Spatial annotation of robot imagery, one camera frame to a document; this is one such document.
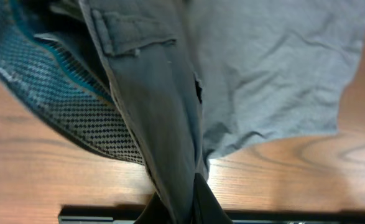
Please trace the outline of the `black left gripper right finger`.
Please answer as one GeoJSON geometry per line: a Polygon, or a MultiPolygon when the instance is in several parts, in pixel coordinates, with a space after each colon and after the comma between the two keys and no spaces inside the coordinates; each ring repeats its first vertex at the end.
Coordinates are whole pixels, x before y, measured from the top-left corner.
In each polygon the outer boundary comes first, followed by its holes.
{"type": "Polygon", "coordinates": [[[195,174],[193,187],[193,223],[233,224],[199,173],[195,174]]]}

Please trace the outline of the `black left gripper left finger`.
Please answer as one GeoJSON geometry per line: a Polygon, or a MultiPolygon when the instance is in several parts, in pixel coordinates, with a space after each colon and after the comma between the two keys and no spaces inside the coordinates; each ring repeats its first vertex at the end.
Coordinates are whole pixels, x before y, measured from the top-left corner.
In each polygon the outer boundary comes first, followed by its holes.
{"type": "Polygon", "coordinates": [[[172,219],[169,215],[169,211],[158,194],[154,193],[134,224],[171,224],[171,222],[172,219]]]}

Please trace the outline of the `grey shorts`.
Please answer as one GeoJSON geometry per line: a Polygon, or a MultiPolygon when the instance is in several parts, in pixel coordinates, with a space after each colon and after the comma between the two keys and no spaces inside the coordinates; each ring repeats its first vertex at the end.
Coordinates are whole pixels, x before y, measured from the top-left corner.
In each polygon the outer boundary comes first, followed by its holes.
{"type": "Polygon", "coordinates": [[[192,223],[210,159],[336,132],[364,39],[365,1],[0,1],[0,81],[192,223]]]}

